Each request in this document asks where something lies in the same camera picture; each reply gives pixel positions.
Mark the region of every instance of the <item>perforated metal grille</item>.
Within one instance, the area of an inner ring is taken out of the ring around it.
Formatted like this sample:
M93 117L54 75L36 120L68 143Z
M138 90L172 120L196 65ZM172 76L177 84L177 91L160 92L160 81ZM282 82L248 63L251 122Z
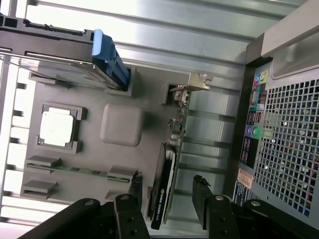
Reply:
M319 80L268 91L255 182L310 214L319 165Z

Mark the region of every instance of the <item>ventilation grille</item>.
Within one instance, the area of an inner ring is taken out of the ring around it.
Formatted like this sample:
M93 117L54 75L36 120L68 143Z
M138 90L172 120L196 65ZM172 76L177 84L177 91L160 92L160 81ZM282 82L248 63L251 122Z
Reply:
M319 165L319 80L267 96L255 182L308 217Z

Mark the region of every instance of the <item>warning sticker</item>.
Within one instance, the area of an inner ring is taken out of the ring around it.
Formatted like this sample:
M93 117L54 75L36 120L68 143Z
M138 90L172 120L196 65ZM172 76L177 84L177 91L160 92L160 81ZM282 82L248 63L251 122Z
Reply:
M237 176L237 180L245 185L248 189L251 189L253 185L253 175L240 168Z

